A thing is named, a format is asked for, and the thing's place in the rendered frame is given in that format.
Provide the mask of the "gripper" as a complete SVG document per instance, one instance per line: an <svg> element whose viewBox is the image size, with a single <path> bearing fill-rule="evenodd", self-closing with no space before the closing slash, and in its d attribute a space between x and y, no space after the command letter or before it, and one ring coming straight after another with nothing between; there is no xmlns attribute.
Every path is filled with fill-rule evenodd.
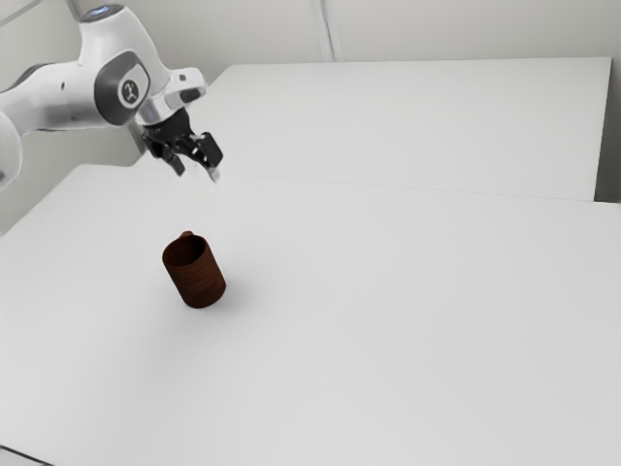
<svg viewBox="0 0 621 466"><path fill-rule="evenodd" d="M177 176L185 172L185 166L176 155L181 153L198 163L214 183L218 182L223 152L211 133L194 133L186 108L177 110L164 121L144 126L142 139L149 153L161 158Z"/></svg>

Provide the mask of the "brown wooden mug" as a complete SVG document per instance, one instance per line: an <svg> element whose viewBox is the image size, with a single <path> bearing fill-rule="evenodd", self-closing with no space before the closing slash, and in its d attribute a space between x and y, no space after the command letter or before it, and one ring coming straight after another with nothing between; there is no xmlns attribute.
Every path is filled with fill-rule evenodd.
<svg viewBox="0 0 621 466"><path fill-rule="evenodd" d="M182 232L163 250L162 262L188 307L204 309L224 295L226 281L204 237Z"/></svg>

